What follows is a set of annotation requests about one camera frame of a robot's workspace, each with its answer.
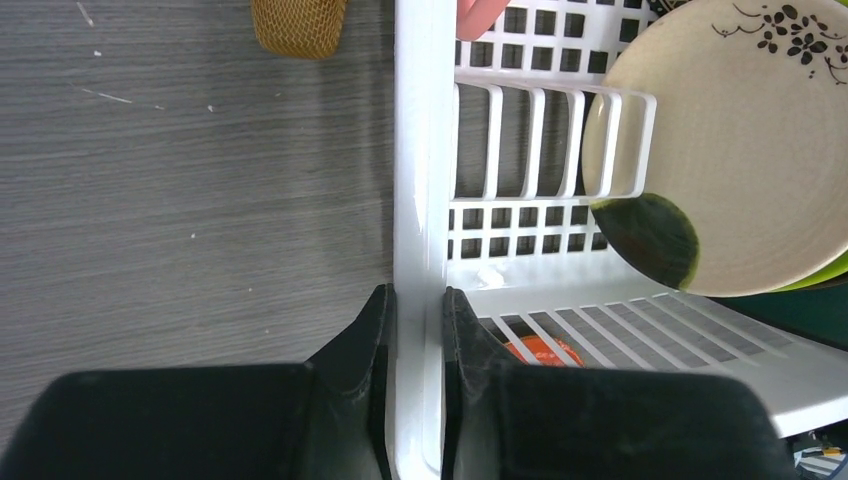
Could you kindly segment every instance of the red object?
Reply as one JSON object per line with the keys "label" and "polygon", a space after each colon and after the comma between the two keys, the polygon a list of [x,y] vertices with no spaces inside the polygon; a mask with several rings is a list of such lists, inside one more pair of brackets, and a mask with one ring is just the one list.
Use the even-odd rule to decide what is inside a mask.
{"label": "red object", "polygon": [[[560,348],[565,350],[565,353],[567,353],[568,356],[571,357],[571,359],[574,360],[577,365],[581,367],[586,366],[583,363],[583,359],[580,358],[580,355],[578,355],[577,352],[574,351],[574,349],[569,347],[568,344],[556,338],[554,339],[554,341],[557,342],[557,345],[559,345]],[[523,343],[524,346],[527,347],[528,350],[530,350],[530,353],[536,356],[536,360],[538,360],[539,363],[541,363],[542,365],[547,365],[550,367],[566,366],[565,363],[560,360],[559,357],[556,356],[554,351],[551,350],[551,347],[549,347],[544,340],[539,338],[538,335],[528,335],[526,337],[522,337],[521,343]],[[521,356],[521,353],[518,351],[518,348],[516,348],[512,343],[507,343],[506,348],[510,352],[512,352],[513,355],[520,358],[521,360],[524,360],[524,357]]]}

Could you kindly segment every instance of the black floral pattern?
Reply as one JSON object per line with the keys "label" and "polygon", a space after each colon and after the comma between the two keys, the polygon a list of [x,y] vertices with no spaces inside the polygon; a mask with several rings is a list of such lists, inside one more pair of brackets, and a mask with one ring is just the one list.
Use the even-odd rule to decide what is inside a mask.
{"label": "black floral pattern", "polygon": [[840,54],[839,61],[842,63],[848,63],[848,43],[845,45],[837,45],[836,53]]}
{"label": "black floral pattern", "polygon": [[813,53],[822,53],[827,50],[827,44],[823,41],[816,41],[816,37],[812,33],[804,35],[804,38],[795,37],[792,39],[792,48],[786,51],[790,57],[801,54],[801,65],[809,65],[813,61]]}
{"label": "black floral pattern", "polygon": [[[836,85],[848,84],[848,43],[842,44],[845,34],[830,31],[830,26],[819,20],[816,15],[801,15],[798,9],[786,4],[777,11],[769,13],[750,13],[742,10],[736,4],[733,7],[744,20],[735,28],[718,28],[712,24],[713,30],[723,38],[737,33],[752,35],[763,32],[757,48],[765,49],[771,54],[783,50],[788,57],[797,57],[801,65],[810,65],[820,58]],[[815,77],[816,71],[809,72],[809,78]]]}

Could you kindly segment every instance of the yellow mesh basket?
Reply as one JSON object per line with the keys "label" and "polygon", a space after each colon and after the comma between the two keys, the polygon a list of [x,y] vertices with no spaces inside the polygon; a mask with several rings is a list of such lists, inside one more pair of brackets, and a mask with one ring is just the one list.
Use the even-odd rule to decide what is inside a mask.
{"label": "yellow mesh basket", "polygon": [[346,0],[251,0],[259,44],[271,52],[326,58],[339,46]]}

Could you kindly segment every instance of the plate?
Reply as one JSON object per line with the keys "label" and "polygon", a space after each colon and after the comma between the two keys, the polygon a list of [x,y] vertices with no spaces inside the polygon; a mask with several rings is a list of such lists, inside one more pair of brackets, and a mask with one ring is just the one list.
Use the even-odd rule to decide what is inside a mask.
{"label": "plate", "polygon": [[[710,296],[777,290],[848,250],[848,10],[833,0],[698,0],[638,36],[604,85],[658,107],[645,194],[592,205],[639,271]],[[599,181],[607,111],[583,142]],[[625,96],[613,194],[632,183],[641,111]]]}
{"label": "plate", "polygon": [[848,273],[843,273],[838,277],[833,277],[830,280],[826,280],[821,283],[816,283],[815,285],[810,285],[809,287],[799,288],[795,291],[808,292],[810,290],[822,290],[825,288],[837,287],[839,285],[845,285],[848,283]]}
{"label": "plate", "polygon": [[787,285],[785,287],[781,287],[775,292],[789,292],[792,290],[800,290],[804,288],[814,288],[817,285],[825,283],[830,286],[828,283],[830,280],[834,280],[839,278],[848,272],[848,252],[840,255],[839,258],[830,262],[826,267],[822,268],[818,272],[810,275],[809,277],[803,278],[791,285]]}
{"label": "plate", "polygon": [[[668,12],[670,12],[670,11],[676,9],[676,8],[680,8],[683,5],[686,5],[687,3],[691,2],[692,0],[647,0],[647,1],[648,1],[648,7],[650,7],[651,10],[654,11],[654,13],[656,13],[659,16],[663,16],[666,13],[668,13]],[[836,0],[836,1],[840,2],[844,5],[848,5],[848,0]]]}

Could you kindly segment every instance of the white plastic dish rack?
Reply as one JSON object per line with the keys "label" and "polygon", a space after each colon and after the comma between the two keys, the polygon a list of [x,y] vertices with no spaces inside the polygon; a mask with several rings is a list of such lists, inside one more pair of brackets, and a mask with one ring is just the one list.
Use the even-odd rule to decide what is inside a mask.
{"label": "white plastic dish rack", "polygon": [[[615,164],[605,155],[599,185],[580,190],[584,92],[607,102],[606,152],[615,152],[621,98],[643,100],[644,187],[653,113],[650,95],[599,87],[627,44],[655,15],[642,0],[514,0],[477,42],[456,42],[455,2],[398,0],[395,56],[395,253],[397,344],[388,433],[404,480],[439,478],[443,427],[442,296],[464,290],[484,325],[535,362],[515,333],[535,332],[587,366],[703,372],[738,378],[761,397],[781,436],[848,418],[848,354],[771,328],[708,299],[642,276],[608,248],[588,202],[611,198]],[[487,92],[483,193],[456,194],[460,88]],[[498,195],[503,92],[530,99],[521,193]],[[555,195],[539,184],[542,121],[550,92],[568,99],[563,175]]]}

